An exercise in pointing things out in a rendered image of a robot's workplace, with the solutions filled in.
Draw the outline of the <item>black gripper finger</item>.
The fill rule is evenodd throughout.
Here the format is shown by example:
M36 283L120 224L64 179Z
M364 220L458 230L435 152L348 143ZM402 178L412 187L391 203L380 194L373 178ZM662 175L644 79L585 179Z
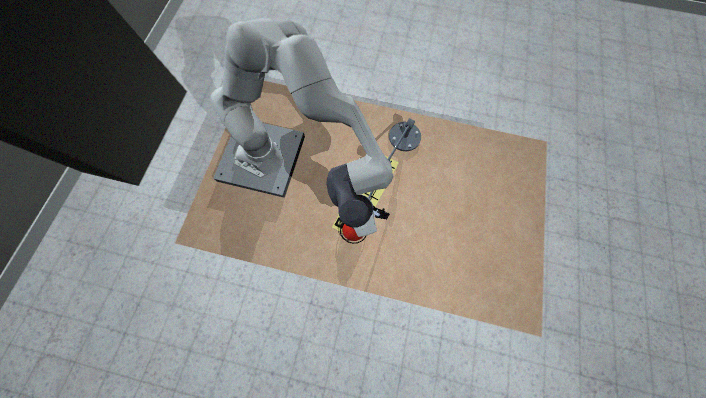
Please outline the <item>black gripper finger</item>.
M375 208L375 206L373 206L373 209L374 209L374 216L376 218L381 218L381 219L386 219L386 220L388 219L390 214L385 212L384 208L381 210L381 209Z

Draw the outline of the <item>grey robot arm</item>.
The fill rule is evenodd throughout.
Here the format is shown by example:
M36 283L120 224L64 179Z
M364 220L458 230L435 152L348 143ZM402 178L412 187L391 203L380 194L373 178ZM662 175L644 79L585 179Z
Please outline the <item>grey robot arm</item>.
M332 168L327 190L341 221L354 228L358 237L377 232L373 203L361 194L388 187L393 179L391 163L360 108L337 88L317 43L299 23L268 18L240 21L228 28L223 84L210 100L239 144L234 164L260 178L281 167L282 153L251 106L261 96L265 73L272 69L282 73L299 111L308 119L353 129L366 156Z

